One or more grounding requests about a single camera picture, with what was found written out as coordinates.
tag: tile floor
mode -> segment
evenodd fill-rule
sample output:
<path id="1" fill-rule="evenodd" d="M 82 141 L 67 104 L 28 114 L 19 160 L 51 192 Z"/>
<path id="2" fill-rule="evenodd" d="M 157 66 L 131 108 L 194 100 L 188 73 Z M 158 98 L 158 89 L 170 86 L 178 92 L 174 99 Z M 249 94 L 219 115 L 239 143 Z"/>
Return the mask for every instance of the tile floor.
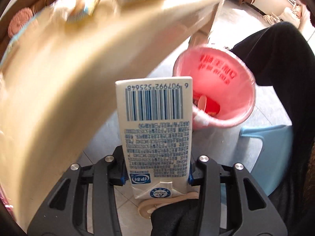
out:
<path id="1" fill-rule="evenodd" d="M 216 43 L 222 46 L 232 48 L 235 44 L 269 25 L 262 19 L 262 16 L 254 9 L 247 5 L 239 6 L 236 0 L 228 0 L 224 4 L 217 21 L 215 22 L 213 33 L 210 37 L 210 43 Z M 150 75 L 149 77 L 171 76 L 174 62 L 178 55 L 188 46 L 188 40 L 180 45 L 172 54 L 170 54 Z M 272 87 L 256 87 L 257 100 L 256 106 L 252 115 L 244 123 L 249 126 L 267 126 L 277 124 L 290 124 L 284 108 L 274 93 Z M 235 137 L 238 138 L 239 128 L 234 128 L 232 131 L 237 131 Z M 215 133 L 209 130 L 195 131 L 193 134 L 193 148 L 207 152 L 204 146 L 209 144 L 215 145 L 217 149 L 222 149 L 225 143 L 226 131 L 220 130 Z M 212 139 L 215 136 L 220 144 L 214 144 Z M 79 163 L 81 165 L 90 165 L 96 163 L 99 159 L 108 154 L 112 154 L 115 147 L 120 145 L 120 136 L 118 129 L 118 117 L 115 112 L 111 118 L 100 128 L 95 137 L 91 140 L 83 152 Z M 261 148 L 261 143 L 258 140 L 250 140 L 246 143 L 246 147 L 253 147 L 256 151 L 248 152 L 246 157 L 243 157 L 245 166 L 249 170 L 252 169 L 253 161 L 255 163 Z M 243 148 L 237 139 L 234 146 L 225 146 L 225 148 L 234 150 Z M 213 154 L 213 159 L 222 164 L 229 165 L 235 159 L 235 156 L 225 155 L 216 156 Z M 150 220 L 144 219 L 138 215 L 137 206 L 139 200 L 136 200 L 132 195 L 130 182 L 127 182 L 123 187 L 115 187 L 116 205 L 118 209 L 119 222 L 123 235 L 128 236 L 148 236 L 151 231 Z M 91 228 L 91 217 L 89 216 L 89 231 Z"/>

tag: metal bolt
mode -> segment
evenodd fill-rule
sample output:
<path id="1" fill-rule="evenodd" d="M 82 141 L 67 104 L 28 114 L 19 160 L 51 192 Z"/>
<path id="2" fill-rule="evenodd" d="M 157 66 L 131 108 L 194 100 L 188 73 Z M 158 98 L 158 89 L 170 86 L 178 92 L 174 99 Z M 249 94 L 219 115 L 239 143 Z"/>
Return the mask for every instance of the metal bolt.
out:
<path id="1" fill-rule="evenodd" d="M 105 157 L 105 161 L 107 161 L 107 162 L 112 162 L 114 159 L 115 159 L 115 157 L 112 155 L 108 155 Z"/>
<path id="2" fill-rule="evenodd" d="M 73 163 L 71 166 L 70 166 L 70 169 L 71 170 L 77 170 L 79 168 L 79 164 L 78 163 Z"/>
<path id="3" fill-rule="evenodd" d="M 209 160 L 209 157 L 206 156 L 206 155 L 201 155 L 201 156 L 199 157 L 199 160 L 202 161 L 202 162 L 207 162 L 207 161 Z"/>
<path id="4" fill-rule="evenodd" d="M 235 164 L 235 168 L 237 170 L 242 170 L 244 168 L 244 165 L 242 163 L 237 163 L 237 164 Z"/>

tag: person's leg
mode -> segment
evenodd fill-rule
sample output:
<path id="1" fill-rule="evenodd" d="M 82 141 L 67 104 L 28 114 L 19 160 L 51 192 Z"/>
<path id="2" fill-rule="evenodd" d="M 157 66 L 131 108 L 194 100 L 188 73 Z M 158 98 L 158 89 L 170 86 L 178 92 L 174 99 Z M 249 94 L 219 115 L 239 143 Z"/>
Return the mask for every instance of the person's leg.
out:
<path id="1" fill-rule="evenodd" d="M 282 183 L 269 196 L 290 231 L 302 211 L 303 185 L 315 136 L 315 112 L 312 109 L 315 100 L 315 57 L 304 37 L 289 23 L 259 31 L 235 45 L 231 51 L 253 72 L 258 85 L 274 87 L 293 124 L 292 162 Z M 176 226 L 169 235 L 183 232 L 183 226 L 185 231 L 190 232 L 187 228 L 194 226 L 195 206 L 185 215 L 181 213 L 180 220 L 176 215 L 179 207 L 172 204 L 153 212 L 152 236 L 158 235 L 161 225 L 156 223 L 156 219 L 163 215 L 166 208 L 168 223 L 176 217 L 176 223 L 173 223 Z"/>

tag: pink trash bin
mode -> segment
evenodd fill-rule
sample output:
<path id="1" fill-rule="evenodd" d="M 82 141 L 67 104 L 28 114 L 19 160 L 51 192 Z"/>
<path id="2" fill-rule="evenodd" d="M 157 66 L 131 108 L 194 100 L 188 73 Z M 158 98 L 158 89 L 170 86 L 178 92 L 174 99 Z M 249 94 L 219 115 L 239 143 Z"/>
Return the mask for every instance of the pink trash bin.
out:
<path id="1" fill-rule="evenodd" d="M 193 105 L 193 128 L 229 128 L 244 122 L 255 105 L 255 78 L 232 52 L 209 45 L 184 51 L 176 60 L 173 76 L 191 76 L 193 91 L 212 99 L 219 112 L 209 116 Z"/>

